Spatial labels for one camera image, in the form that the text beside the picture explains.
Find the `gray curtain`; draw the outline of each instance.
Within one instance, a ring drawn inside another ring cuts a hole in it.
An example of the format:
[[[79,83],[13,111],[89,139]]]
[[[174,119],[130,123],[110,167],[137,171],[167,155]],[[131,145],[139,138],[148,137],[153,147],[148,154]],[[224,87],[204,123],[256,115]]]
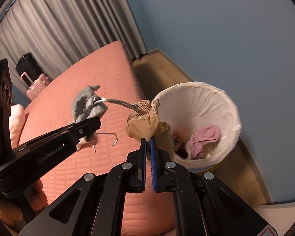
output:
[[[26,93],[15,70],[25,53],[55,79],[116,40],[131,58],[146,53],[126,0],[16,0],[0,23],[0,59],[8,58],[14,86]]]

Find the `mattress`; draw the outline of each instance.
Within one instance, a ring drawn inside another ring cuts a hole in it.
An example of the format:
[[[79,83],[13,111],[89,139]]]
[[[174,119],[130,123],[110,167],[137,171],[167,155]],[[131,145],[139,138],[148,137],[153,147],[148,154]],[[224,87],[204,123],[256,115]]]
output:
[[[71,104],[77,93],[87,85],[100,85],[99,96],[135,103],[143,98],[121,42],[113,42],[80,60],[47,86],[26,108],[27,121],[20,144],[72,122]],[[107,173],[115,165],[126,161],[127,154],[140,144],[129,138],[125,125],[131,110],[106,104],[108,111],[101,119],[96,153],[91,145],[84,145],[61,164],[42,177],[44,191],[51,203],[82,175]],[[171,193],[154,193],[151,168],[147,167],[146,190],[142,194],[126,194],[122,235],[153,236],[170,231],[175,226]]]

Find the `floor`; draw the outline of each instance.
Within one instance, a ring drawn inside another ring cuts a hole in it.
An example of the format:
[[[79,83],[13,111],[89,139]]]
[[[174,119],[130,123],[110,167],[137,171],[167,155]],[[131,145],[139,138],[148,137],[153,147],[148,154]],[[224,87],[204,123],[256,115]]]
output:
[[[135,60],[133,68],[146,98],[150,101],[158,92],[192,80],[162,53],[146,55]],[[265,204],[257,178],[238,145],[214,173],[251,207]]]

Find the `pink clothing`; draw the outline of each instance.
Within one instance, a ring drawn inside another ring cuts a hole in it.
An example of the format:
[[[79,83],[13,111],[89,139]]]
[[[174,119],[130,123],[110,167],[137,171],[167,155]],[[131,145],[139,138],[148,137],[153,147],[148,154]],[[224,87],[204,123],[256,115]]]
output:
[[[221,137],[219,127],[215,125],[199,127],[191,135],[189,141],[191,159],[194,159],[200,154],[203,146],[207,143],[217,142]]]

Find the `white basket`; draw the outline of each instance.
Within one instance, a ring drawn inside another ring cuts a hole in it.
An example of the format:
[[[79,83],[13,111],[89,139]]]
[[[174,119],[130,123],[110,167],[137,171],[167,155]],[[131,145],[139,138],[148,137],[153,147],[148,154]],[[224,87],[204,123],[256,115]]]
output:
[[[158,93],[158,114],[161,121],[171,126],[172,132],[186,127],[191,135],[195,127],[214,124],[221,129],[221,139],[211,156],[206,159],[186,160],[175,154],[174,161],[188,171],[205,171],[221,162],[235,147],[241,130],[236,105],[220,90],[204,82],[186,82]]]

